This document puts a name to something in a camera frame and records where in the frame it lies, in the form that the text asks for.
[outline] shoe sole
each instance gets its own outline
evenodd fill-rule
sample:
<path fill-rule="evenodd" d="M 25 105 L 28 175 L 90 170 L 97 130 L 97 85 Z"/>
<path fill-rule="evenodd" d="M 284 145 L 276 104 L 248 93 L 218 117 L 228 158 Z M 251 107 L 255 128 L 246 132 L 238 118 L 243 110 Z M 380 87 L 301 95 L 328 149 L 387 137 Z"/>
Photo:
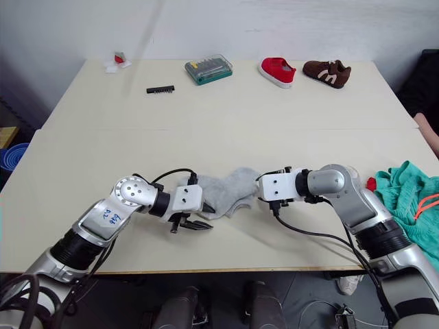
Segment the shoe sole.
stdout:
<path fill-rule="evenodd" d="M 263 70 L 263 68 L 262 68 L 262 62 L 259 63 L 259 65 L 258 65 L 258 71 L 260 72 L 260 74 L 262 74 L 262 76 L 263 76 L 264 78 L 270 80 L 271 82 L 273 82 L 274 84 L 276 84 L 278 87 L 281 87 L 281 88 L 286 89 L 286 88 L 291 88 L 291 86 L 292 86 L 292 84 L 293 84 L 292 82 L 287 83 L 287 82 L 279 81 L 279 80 L 277 80 L 275 77 L 273 77 L 272 75 L 270 75 L 269 73 L 265 72 L 265 71 Z"/>
<path fill-rule="evenodd" d="M 318 77 L 313 77 L 312 75 L 306 73 L 305 70 L 302 70 L 302 72 L 303 72 L 307 77 L 310 77 L 311 79 L 314 79 L 314 80 L 317 80 L 317 81 L 323 82 L 324 84 L 327 84 L 328 86 L 330 86 L 330 87 L 332 87 L 332 88 L 335 88 L 335 89 L 341 89 L 341 88 L 344 87 L 344 85 L 343 85 L 343 86 L 334 86 L 333 84 L 330 84 L 329 82 L 326 82 L 325 80 L 321 80 L 321 79 L 319 79 Z"/>

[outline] white sneaker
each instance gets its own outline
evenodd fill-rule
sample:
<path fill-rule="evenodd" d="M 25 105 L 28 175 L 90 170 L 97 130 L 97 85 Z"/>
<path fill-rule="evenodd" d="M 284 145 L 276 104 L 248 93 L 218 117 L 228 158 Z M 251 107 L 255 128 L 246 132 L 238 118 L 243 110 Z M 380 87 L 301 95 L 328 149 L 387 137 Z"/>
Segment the white sneaker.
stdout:
<path fill-rule="evenodd" d="M 344 295 L 352 295 L 357 289 L 358 282 L 363 280 L 364 275 L 360 276 L 343 276 L 337 280 L 338 289 Z"/>

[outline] floor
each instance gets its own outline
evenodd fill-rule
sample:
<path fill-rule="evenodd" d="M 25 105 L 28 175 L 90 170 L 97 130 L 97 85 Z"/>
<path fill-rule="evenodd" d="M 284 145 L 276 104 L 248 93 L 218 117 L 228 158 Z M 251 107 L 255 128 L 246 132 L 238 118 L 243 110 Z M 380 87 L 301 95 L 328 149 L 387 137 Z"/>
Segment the floor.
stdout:
<path fill-rule="evenodd" d="M 297 328 L 302 309 L 311 301 L 325 300 L 351 307 L 356 318 L 372 324 L 385 324 L 375 295 L 366 276 L 352 296 L 341 295 L 334 280 L 322 272 L 246 272 L 151 274 L 120 278 L 101 277 L 79 303 L 75 317 L 65 317 L 63 328 L 148 329 L 145 319 L 176 291 L 195 285 L 212 295 L 210 328 L 247 328 L 240 321 L 243 286 L 249 280 L 266 282 L 281 301 L 288 328 Z M 357 323 L 358 329 L 372 328 Z M 325 304 L 310 306 L 301 329 L 336 328 L 334 310 Z"/>

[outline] small red object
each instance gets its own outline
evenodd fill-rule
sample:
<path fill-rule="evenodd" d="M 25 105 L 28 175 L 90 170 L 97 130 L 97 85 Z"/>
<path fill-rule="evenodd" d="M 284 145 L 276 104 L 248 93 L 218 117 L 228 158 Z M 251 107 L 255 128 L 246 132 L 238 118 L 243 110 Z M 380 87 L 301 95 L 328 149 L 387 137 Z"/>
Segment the small red object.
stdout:
<path fill-rule="evenodd" d="M 372 192 L 375 191 L 377 189 L 377 180 L 373 177 L 369 178 L 368 182 L 366 183 L 366 188 Z"/>
<path fill-rule="evenodd" d="M 121 64 L 121 63 L 125 62 L 125 60 L 123 60 L 123 58 L 121 56 L 115 55 L 115 62 L 117 64 Z"/>
<path fill-rule="evenodd" d="M 259 72 L 281 88 L 292 85 L 296 69 L 288 65 L 284 58 L 266 58 L 259 65 Z"/>

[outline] brown shoe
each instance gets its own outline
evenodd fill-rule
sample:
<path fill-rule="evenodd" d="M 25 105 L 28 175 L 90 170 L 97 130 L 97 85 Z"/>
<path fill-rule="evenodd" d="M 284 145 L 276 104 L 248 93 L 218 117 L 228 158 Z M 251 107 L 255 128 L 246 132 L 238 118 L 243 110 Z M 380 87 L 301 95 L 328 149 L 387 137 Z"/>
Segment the brown shoe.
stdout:
<path fill-rule="evenodd" d="M 303 73 L 331 87 L 340 89 L 348 81 L 351 67 L 344 67 L 339 60 L 330 60 L 329 62 L 310 60 L 303 65 Z"/>

